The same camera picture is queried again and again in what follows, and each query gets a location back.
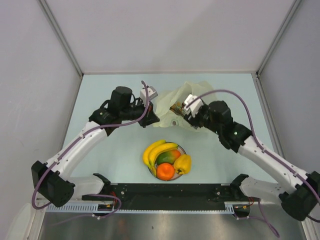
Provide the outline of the brown fake longan branch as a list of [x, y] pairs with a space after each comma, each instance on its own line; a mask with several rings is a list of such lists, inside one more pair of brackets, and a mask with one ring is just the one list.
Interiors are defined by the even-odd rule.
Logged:
[[185, 104], [180, 101], [176, 101], [171, 107], [170, 110], [177, 116], [184, 116], [186, 114], [184, 110]]

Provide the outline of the pale yellow plastic bag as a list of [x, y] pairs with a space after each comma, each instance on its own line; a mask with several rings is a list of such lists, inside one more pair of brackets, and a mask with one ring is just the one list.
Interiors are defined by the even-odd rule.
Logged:
[[155, 98], [155, 115], [159, 122], [152, 126], [155, 128], [180, 127], [192, 132], [207, 132], [206, 129], [194, 128], [184, 120], [184, 101], [189, 95], [200, 96], [214, 88], [207, 82], [191, 83], [186, 81], [181, 87], [175, 90], [166, 90]]

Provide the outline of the round printed plate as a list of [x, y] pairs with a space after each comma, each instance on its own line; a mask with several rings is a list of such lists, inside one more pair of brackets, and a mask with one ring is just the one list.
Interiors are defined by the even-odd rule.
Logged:
[[185, 153], [177, 143], [161, 139], [144, 150], [142, 161], [157, 179], [173, 181], [180, 177], [174, 169], [175, 161]]

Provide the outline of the yellow fake banana bunch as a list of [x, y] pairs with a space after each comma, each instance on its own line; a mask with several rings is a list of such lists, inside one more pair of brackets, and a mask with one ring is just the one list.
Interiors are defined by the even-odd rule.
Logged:
[[177, 150], [178, 144], [173, 142], [167, 142], [164, 139], [160, 139], [154, 143], [152, 143], [150, 146], [148, 146], [145, 151], [142, 154], [142, 161], [143, 163], [148, 167], [151, 174], [155, 177], [156, 176], [156, 160], [157, 157], [165, 152], [171, 151], [171, 150]]

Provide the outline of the small yellow fake fruit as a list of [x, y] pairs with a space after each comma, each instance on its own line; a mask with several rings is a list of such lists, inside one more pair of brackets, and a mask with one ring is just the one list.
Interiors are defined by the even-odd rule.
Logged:
[[192, 158], [188, 154], [182, 154], [173, 164], [175, 172], [180, 175], [188, 174], [192, 167]]

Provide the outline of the green orange fake mango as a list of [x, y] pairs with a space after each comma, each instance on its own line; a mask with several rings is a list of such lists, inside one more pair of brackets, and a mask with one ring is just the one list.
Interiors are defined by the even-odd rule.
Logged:
[[169, 150], [166, 152], [161, 153], [157, 159], [156, 164], [161, 165], [163, 163], [168, 163], [173, 165], [174, 162], [181, 156], [181, 152], [177, 149]]

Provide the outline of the orange fake tangerine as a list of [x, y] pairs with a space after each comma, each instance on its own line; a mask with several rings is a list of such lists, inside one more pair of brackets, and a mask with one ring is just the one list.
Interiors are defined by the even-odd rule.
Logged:
[[163, 181], [171, 180], [175, 175], [174, 166], [170, 163], [162, 163], [157, 166], [156, 177]]

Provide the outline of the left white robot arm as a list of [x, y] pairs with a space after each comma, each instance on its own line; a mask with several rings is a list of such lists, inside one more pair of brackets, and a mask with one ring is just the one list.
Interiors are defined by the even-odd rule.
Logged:
[[107, 199], [111, 193], [107, 178], [99, 173], [89, 177], [72, 177], [71, 174], [83, 158], [115, 129], [135, 123], [145, 128], [159, 122], [151, 102], [157, 95], [157, 91], [148, 85], [143, 86], [139, 97], [135, 97], [128, 87], [116, 87], [110, 99], [92, 113], [71, 143], [46, 162], [36, 161], [32, 165], [32, 207], [40, 209], [36, 204], [37, 194], [56, 207], [62, 207], [72, 198], [88, 195]]

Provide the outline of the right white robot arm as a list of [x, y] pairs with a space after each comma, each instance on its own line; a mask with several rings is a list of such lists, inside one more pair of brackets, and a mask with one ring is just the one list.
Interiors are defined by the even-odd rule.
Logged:
[[231, 110], [224, 101], [205, 104], [201, 99], [184, 106], [184, 119], [194, 128], [206, 128], [218, 135], [220, 143], [228, 150], [251, 160], [276, 182], [240, 175], [230, 188], [231, 196], [242, 201], [256, 197], [277, 205], [293, 219], [304, 221], [320, 200], [320, 174], [302, 170], [274, 153], [256, 137], [253, 131], [234, 121]]

